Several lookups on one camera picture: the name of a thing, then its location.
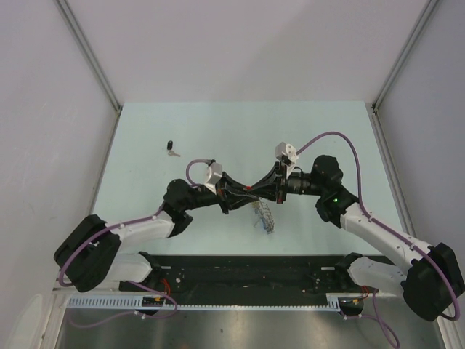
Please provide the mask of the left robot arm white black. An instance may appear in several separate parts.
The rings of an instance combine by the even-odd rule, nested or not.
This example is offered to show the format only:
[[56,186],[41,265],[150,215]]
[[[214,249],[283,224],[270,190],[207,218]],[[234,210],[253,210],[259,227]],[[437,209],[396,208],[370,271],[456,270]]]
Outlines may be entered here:
[[60,266],[59,285],[73,286],[81,293],[105,282],[118,282],[122,290],[136,285],[153,290],[161,281],[160,265],[149,253],[127,253],[127,247],[178,236],[193,221],[191,210],[218,205],[227,214],[258,199],[250,187],[231,185],[226,180],[210,190],[176,179],[168,184],[159,209],[147,217],[109,223],[91,214],[54,254]]

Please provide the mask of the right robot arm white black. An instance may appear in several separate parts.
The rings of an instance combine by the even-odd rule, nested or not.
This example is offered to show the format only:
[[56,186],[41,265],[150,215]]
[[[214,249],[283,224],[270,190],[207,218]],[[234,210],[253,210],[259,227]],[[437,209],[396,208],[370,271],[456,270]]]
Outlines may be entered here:
[[282,204],[288,194],[313,195],[317,213],[325,222],[356,235],[377,251],[388,263],[350,254],[335,282],[344,292],[369,286],[401,297],[420,318],[433,321],[453,306],[452,321],[458,320],[458,298],[464,293],[464,280],[453,250],[432,246],[407,233],[399,232],[378,220],[342,184],[343,172],[333,156],[318,156],[309,173],[290,173],[289,160],[278,162],[269,175],[247,190]]

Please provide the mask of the silver disc keyring with keys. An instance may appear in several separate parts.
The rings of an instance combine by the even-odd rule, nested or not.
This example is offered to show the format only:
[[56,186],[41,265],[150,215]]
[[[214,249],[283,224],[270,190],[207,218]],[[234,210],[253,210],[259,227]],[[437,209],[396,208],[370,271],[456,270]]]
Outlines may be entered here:
[[275,221],[268,204],[263,201],[255,201],[251,204],[256,220],[254,227],[260,226],[267,234],[275,231]]

